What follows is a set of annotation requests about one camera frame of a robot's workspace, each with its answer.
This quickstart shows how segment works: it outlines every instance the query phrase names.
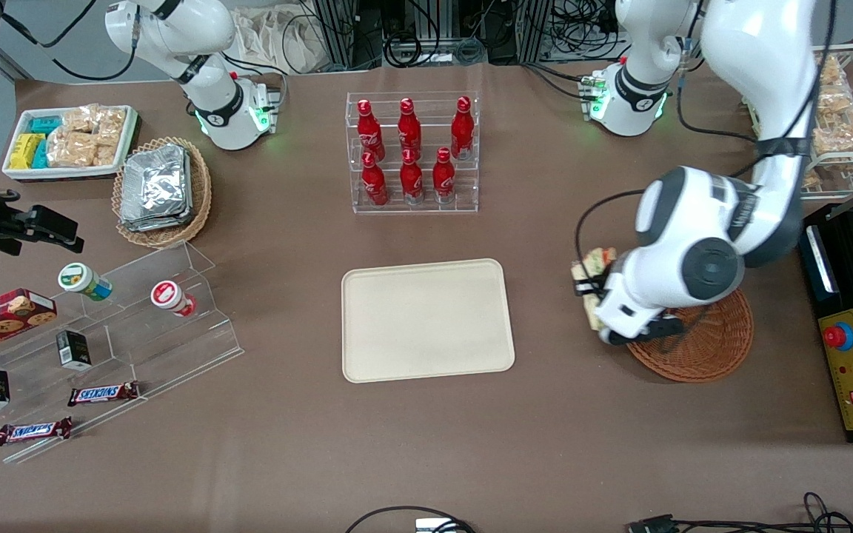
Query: yellow control box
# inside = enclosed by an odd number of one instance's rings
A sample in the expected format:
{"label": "yellow control box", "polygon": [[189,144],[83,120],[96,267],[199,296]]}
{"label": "yellow control box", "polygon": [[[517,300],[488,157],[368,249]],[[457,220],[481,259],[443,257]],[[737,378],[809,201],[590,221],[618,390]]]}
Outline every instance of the yellow control box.
{"label": "yellow control box", "polygon": [[818,321],[844,429],[853,431],[853,309]]}

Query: round wicker basket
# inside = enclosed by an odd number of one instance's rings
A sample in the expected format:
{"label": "round wicker basket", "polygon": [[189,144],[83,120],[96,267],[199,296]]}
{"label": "round wicker basket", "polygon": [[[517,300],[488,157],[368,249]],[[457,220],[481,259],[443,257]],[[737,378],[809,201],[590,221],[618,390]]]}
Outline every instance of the round wicker basket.
{"label": "round wicker basket", "polygon": [[[183,138],[165,136],[165,138],[155,138],[153,141],[146,142],[138,146],[133,152],[156,150],[170,142],[186,148],[187,152],[190,153],[190,179],[193,180],[193,209],[196,214],[186,226],[164,227],[149,232],[131,232],[118,222],[118,233],[136,245],[162,249],[162,247],[168,247],[178,241],[188,241],[196,237],[210,216],[210,207],[213,205],[213,183],[210,180],[210,169],[207,168],[206,161],[203,161],[203,155],[200,154],[199,149],[193,146],[193,143]],[[114,215],[117,215],[118,219],[121,217],[123,172],[122,167],[118,169],[118,175],[114,178],[114,195],[111,197],[111,209],[114,209]]]}
{"label": "round wicker basket", "polygon": [[630,353],[664,378],[686,383],[715,381],[735,371],[752,347],[752,311],[742,291],[706,307],[673,309],[689,332],[627,344]]}

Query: red label bottle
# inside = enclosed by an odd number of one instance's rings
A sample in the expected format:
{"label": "red label bottle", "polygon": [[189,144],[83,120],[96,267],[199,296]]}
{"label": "red label bottle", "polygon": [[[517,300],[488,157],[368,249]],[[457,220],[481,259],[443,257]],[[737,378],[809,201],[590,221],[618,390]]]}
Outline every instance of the red label bottle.
{"label": "red label bottle", "polygon": [[472,102],[464,95],[456,101],[456,117],[453,118],[453,142],[450,144],[450,151],[453,152],[453,158],[459,161],[471,159],[473,156],[473,130],[476,128],[476,122],[473,121],[471,108]]}
{"label": "red label bottle", "polygon": [[384,205],[390,200],[387,185],[384,182],[384,171],[380,170],[380,167],[377,166],[375,155],[371,152],[365,152],[361,156],[361,162],[364,163],[364,170],[361,172],[361,179],[364,181],[364,191],[368,193],[368,197],[373,202],[373,205]]}
{"label": "red label bottle", "polygon": [[453,202],[456,197],[453,192],[453,176],[456,169],[449,162],[449,148],[440,148],[436,151],[436,165],[433,165],[433,189],[436,191],[436,201],[441,204]]}
{"label": "red label bottle", "polygon": [[404,188],[404,201],[415,206],[424,201],[424,173],[417,165],[411,149],[403,151],[404,165],[400,167],[400,185]]}
{"label": "red label bottle", "polygon": [[400,149],[412,150],[416,161],[420,161],[420,119],[413,112],[413,100],[404,98],[400,101],[400,121],[397,121],[400,134]]}
{"label": "red label bottle", "polygon": [[375,155],[377,161],[384,160],[384,138],[380,133],[380,124],[370,111],[370,102],[358,101],[358,136],[361,138],[361,146],[365,152]]}

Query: acrylic display shelf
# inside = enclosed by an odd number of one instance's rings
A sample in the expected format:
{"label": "acrylic display shelf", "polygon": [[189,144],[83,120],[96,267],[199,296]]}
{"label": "acrylic display shelf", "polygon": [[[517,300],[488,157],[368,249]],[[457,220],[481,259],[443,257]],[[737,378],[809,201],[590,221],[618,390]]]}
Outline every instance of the acrylic display shelf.
{"label": "acrylic display shelf", "polygon": [[[436,200],[433,189],[433,164],[436,163],[436,151],[441,146],[449,147],[452,139],[451,124],[456,115],[456,101],[462,95],[472,100],[473,154],[466,161],[453,161],[456,166],[454,188],[456,197],[449,204]],[[400,138],[397,135],[397,121],[400,119],[400,100],[411,98],[414,111],[420,119],[423,144],[420,168],[423,170],[424,201],[416,206],[404,202],[403,189],[400,186]],[[384,171],[390,200],[386,205],[376,206],[364,191],[361,180],[361,154],[363,149],[358,136],[358,101],[370,101],[373,115],[380,122],[384,148],[387,154],[378,163]],[[432,92],[395,92],[395,93],[348,93],[345,108],[347,131],[348,173],[351,178],[351,203],[355,213],[365,215],[396,215],[396,213],[437,213],[437,212],[477,212],[480,209],[480,94],[477,91],[432,91]]]}
{"label": "acrylic display shelf", "polygon": [[[0,409],[3,424],[54,422],[71,416],[71,438],[33,440],[3,446],[3,461],[19,463],[73,442],[82,433],[144,404],[156,395],[243,353],[233,324],[213,300],[203,273],[213,263],[195,247],[180,242],[114,269],[107,278],[114,291],[104,301],[64,292],[54,297],[58,317],[0,343],[0,369],[9,372],[11,399]],[[173,280],[196,299],[196,311],[181,318],[153,306],[150,290]],[[62,330],[87,338],[92,368],[61,367],[55,336]],[[128,401],[68,407],[72,388],[139,381],[140,397]],[[123,438],[108,432],[101,438]]]}

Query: bottle cap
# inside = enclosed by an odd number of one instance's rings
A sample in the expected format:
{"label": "bottle cap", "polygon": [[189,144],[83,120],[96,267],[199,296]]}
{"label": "bottle cap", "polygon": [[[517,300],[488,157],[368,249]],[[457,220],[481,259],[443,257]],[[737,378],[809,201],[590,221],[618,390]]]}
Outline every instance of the bottle cap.
{"label": "bottle cap", "polygon": [[94,279],[94,271],[84,263],[71,263],[58,273],[58,285],[64,290],[78,292],[84,290]]}
{"label": "bottle cap", "polygon": [[170,280],[160,282],[150,291],[150,300],[161,309],[170,309],[179,305],[183,299],[183,290]]}

